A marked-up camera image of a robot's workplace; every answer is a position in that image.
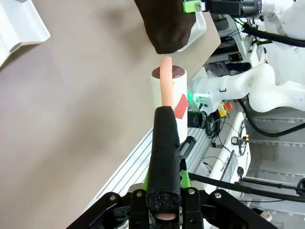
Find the green bracket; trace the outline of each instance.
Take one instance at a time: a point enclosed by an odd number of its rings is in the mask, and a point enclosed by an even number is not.
[[[143,190],[145,190],[145,191],[147,191],[147,184],[148,184],[148,170],[147,170],[146,177],[145,177],[144,184],[143,184]]]
[[[181,171],[180,176],[182,177],[182,180],[180,182],[180,186],[183,189],[191,187],[191,182],[190,182],[190,179],[189,179],[189,173],[187,171]]]
[[[200,0],[194,1],[183,1],[182,8],[184,13],[194,13],[197,12],[196,4],[201,3]]]

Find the tan table surface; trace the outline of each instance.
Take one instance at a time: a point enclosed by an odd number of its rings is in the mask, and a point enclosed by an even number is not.
[[[0,70],[0,228],[64,229],[153,124],[162,56],[133,1],[34,0],[51,33]],[[206,33],[173,63],[189,80],[220,44]]]

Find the screw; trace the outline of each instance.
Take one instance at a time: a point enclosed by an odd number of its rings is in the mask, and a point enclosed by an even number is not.
[[[194,194],[195,193],[195,191],[194,191],[194,189],[189,189],[189,194]]]
[[[261,20],[261,21],[265,21],[264,16],[263,16],[263,15],[259,16],[259,20]]]
[[[201,3],[197,3],[197,4],[196,4],[196,9],[199,10],[199,11],[202,10]]]
[[[216,197],[217,199],[219,199],[219,198],[221,198],[221,194],[220,194],[220,193],[215,193],[215,197]]]

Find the black metal frame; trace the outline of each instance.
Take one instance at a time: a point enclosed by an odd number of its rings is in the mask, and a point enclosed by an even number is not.
[[[203,229],[203,219],[220,229],[276,228],[222,189],[210,195],[193,187],[182,189],[181,207],[183,229]],[[150,228],[144,190],[129,192],[124,197],[106,193],[67,229],[114,229],[127,220],[130,229]]]

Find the black bracket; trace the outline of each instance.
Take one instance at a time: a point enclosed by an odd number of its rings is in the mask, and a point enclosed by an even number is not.
[[[230,62],[237,62],[237,61],[242,61],[242,55],[240,53],[236,53],[236,54],[230,54],[229,56],[229,60]]]

